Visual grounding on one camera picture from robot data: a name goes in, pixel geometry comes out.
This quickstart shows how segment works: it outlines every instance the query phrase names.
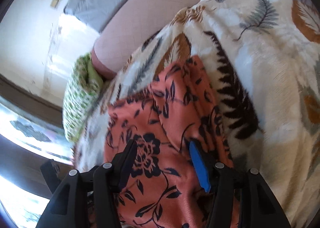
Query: bedspread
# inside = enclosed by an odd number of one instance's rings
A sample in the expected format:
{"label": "bedspread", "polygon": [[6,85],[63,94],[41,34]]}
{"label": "bedspread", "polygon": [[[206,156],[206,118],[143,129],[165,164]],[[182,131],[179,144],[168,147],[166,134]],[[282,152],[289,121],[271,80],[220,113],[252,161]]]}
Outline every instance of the bedspread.
{"label": "bedspread", "polygon": [[320,205],[320,18],[297,0],[201,0],[136,50],[101,96],[75,152],[103,163],[108,104],[198,55],[218,93],[235,167],[260,170],[292,227]]}

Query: black flower print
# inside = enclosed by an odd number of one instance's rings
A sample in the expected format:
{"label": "black flower print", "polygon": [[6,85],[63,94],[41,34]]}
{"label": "black flower print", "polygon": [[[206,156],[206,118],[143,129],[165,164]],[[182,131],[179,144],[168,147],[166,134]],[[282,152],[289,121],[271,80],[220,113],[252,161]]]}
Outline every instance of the black flower print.
{"label": "black flower print", "polygon": [[113,147],[113,136],[112,136],[112,128],[116,125],[118,121],[118,115],[116,113],[114,113],[113,115],[110,115],[110,120],[109,120],[109,130],[106,134],[106,144],[114,149]]}
{"label": "black flower print", "polygon": [[196,95],[193,95],[191,92],[191,88],[189,86],[186,86],[186,93],[183,97],[183,104],[188,105],[190,102],[196,102],[199,100],[199,98]]}
{"label": "black flower print", "polygon": [[161,173],[164,175],[164,178],[167,182],[167,187],[163,191],[158,201],[140,208],[135,215],[135,217],[143,217],[144,214],[150,212],[153,209],[151,218],[144,223],[137,223],[135,220],[133,220],[134,224],[136,224],[137,226],[143,227],[143,225],[153,222],[157,228],[165,228],[164,226],[161,226],[158,224],[163,213],[163,207],[161,205],[161,203],[163,203],[162,199],[163,198],[175,199],[180,195],[182,195],[182,193],[179,191],[176,185],[169,187],[169,180],[165,175],[165,173],[167,173],[170,175],[175,175],[180,177],[179,173],[173,168],[166,168],[166,171],[169,171],[169,172],[161,171]]}
{"label": "black flower print", "polygon": [[143,173],[147,178],[159,176],[161,170],[156,155],[160,153],[160,140],[156,139],[153,133],[145,133],[143,137],[134,135],[133,139],[137,142],[138,150],[131,176],[135,178]]}

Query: window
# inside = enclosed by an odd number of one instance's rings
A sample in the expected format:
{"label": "window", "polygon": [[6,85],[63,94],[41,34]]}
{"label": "window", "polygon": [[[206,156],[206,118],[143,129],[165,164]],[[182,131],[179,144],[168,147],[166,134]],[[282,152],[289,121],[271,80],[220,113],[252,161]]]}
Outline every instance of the window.
{"label": "window", "polygon": [[0,201],[19,228],[35,228],[49,199],[24,191],[0,176]]}
{"label": "window", "polygon": [[64,133],[45,129],[0,104],[0,134],[17,145],[48,159],[71,165],[72,143]]}

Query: fern leaf print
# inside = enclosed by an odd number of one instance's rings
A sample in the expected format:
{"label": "fern leaf print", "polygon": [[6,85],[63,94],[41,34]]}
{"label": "fern leaf print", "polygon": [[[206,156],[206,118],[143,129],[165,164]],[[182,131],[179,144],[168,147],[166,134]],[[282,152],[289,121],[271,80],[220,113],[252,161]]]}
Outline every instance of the fern leaf print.
{"label": "fern leaf print", "polygon": [[258,5],[256,9],[251,12],[251,15],[244,19],[244,23],[240,23],[240,27],[243,29],[240,36],[234,41],[238,41],[242,34],[251,29],[255,32],[264,32],[269,34],[268,29],[272,29],[273,26],[278,25],[275,21],[278,20],[279,14],[276,9],[268,0],[257,0]]}
{"label": "fern leaf print", "polygon": [[156,37],[156,35],[158,35],[158,33],[160,32],[160,30],[158,30],[156,33],[154,33],[151,37],[149,37],[142,45],[141,47],[141,52],[143,52],[147,46],[151,43],[152,40],[154,40],[154,38]]}
{"label": "fern leaf print", "polygon": [[120,99],[121,89],[122,89],[122,85],[119,84],[116,101],[118,101]]}
{"label": "fern leaf print", "polygon": [[131,94],[133,94],[137,90],[138,84],[143,80],[143,78],[146,77],[146,73],[149,70],[150,66],[152,65],[153,59],[155,58],[161,43],[162,43],[162,38],[160,38],[158,40],[158,42],[157,42],[155,48],[152,50],[150,56],[148,57],[146,62],[142,65],[142,67],[139,69],[137,76],[135,77],[132,85],[130,86],[130,88],[128,90],[128,96],[130,96]]}
{"label": "fern leaf print", "polygon": [[259,120],[249,98],[249,94],[242,86],[240,79],[228,56],[224,52],[218,38],[211,31],[206,31],[204,34],[211,37],[212,42],[216,45],[218,50],[218,62],[220,63],[218,71],[223,75],[219,81],[224,83],[224,87],[218,89],[217,92],[220,95],[225,96],[221,102],[231,109],[230,111],[224,112],[223,115],[229,119],[235,120],[228,125],[228,128],[231,130],[236,129],[235,138],[240,140],[249,138],[258,129],[263,132],[259,128]]}
{"label": "fern leaf print", "polygon": [[292,1],[292,21],[297,29],[311,42],[320,44],[320,15],[317,10]]}
{"label": "fern leaf print", "polygon": [[185,61],[191,56],[191,44],[189,39],[184,33],[179,34],[173,40],[171,46],[162,57],[156,72],[155,78],[160,74],[166,66],[173,61]]}

